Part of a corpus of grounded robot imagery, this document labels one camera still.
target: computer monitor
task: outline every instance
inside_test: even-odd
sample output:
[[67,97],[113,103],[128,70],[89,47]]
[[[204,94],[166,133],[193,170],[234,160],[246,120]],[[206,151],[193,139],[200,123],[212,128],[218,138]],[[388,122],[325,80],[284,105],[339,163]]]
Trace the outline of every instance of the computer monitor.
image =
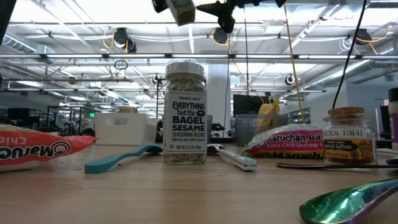
[[[264,103],[269,102],[268,96],[261,97]],[[234,117],[237,114],[258,114],[262,101],[258,96],[233,95]]]

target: wooden table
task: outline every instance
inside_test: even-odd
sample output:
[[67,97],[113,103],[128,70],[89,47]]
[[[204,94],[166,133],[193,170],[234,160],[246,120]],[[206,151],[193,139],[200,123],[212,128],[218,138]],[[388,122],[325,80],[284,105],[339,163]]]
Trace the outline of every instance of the wooden table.
[[[299,206],[308,199],[398,175],[392,169],[280,169],[276,162],[322,161],[264,158],[257,159],[257,172],[243,172],[220,156],[208,157],[203,166],[168,166],[160,155],[84,174],[87,161],[132,150],[93,146],[45,167],[0,173],[0,223],[295,224],[303,223]],[[397,206],[395,194],[364,223],[395,223]]]

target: green metallic spoon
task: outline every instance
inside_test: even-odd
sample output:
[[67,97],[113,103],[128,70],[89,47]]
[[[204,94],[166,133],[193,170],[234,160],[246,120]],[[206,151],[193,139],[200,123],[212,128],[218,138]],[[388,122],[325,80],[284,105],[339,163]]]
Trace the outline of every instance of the green metallic spoon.
[[398,191],[398,179],[347,187],[317,196],[300,206],[300,215],[310,224],[358,223],[388,196]]

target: red noodle package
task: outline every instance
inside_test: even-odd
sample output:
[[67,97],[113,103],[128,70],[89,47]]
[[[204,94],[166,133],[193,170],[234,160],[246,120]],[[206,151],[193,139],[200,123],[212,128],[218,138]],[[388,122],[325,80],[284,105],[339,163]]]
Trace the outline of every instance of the red noodle package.
[[264,157],[321,159],[322,129],[312,124],[289,124],[256,135],[246,152]]
[[90,146],[96,137],[61,137],[0,124],[0,171],[27,169]]

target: black cable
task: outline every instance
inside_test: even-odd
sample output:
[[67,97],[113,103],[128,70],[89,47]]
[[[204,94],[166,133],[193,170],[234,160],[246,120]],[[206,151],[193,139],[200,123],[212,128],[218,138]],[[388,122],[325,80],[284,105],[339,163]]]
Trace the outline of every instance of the black cable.
[[244,15],[244,38],[245,38],[245,42],[246,42],[246,85],[247,85],[247,89],[248,89],[248,96],[249,96],[249,56],[248,56],[248,28],[246,25],[246,10],[245,7],[243,5],[243,15]]
[[229,88],[229,50],[231,48],[231,33],[228,34],[228,64],[226,67],[226,88],[225,88],[225,110],[224,110],[224,130],[223,130],[223,137],[225,132],[225,125],[226,125],[226,112],[228,105],[231,103],[231,100],[228,100],[228,88]]
[[335,109],[336,101],[337,101],[337,98],[338,98],[338,94],[340,93],[340,89],[341,89],[341,86],[343,85],[344,77],[346,76],[346,70],[347,70],[349,58],[351,57],[351,54],[353,53],[356,36],[358,35],[359,28],[361,27],[361,22],[362,22],[363,14],[365,13],[365,9],[366,9],[366,0],[363,1],[361,15],[359,16],[358,24],[356,25],[353,41],[352,41],[351,47],[349,48],[349,51],[348,51],[346,63],[344,65],[344,69],[343,69],[343,75],[341,76],[341,80],[340,80],[340,83],[339,83],[338,88],[337,88],[335,100],[333,100],[333,106],[331,107],[332,109]]

